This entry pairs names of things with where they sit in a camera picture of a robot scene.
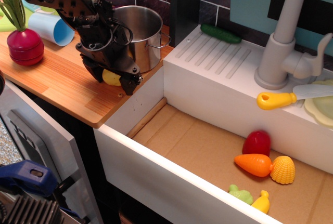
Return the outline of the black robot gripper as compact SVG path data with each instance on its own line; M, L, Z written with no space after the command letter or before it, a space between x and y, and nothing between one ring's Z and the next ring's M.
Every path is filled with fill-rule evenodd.
M80 36L76 49L91 76L102 83L104 69L109 70L120 76L122 89L131 96L143 81L140 68L127 53L133 38L132 31L123 23L109 26L90 24L75 29Z

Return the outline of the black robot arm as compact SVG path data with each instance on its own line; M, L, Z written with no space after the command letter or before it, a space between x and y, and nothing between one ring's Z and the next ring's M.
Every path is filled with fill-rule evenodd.
M103 70L120 76L120 84L132 95L143 80L140 68L129 57L128 46L133 39L130 28L114 18L112 3L106 0L25 0L53 8L62 20L80 36L76 45L89 73L102 82Z

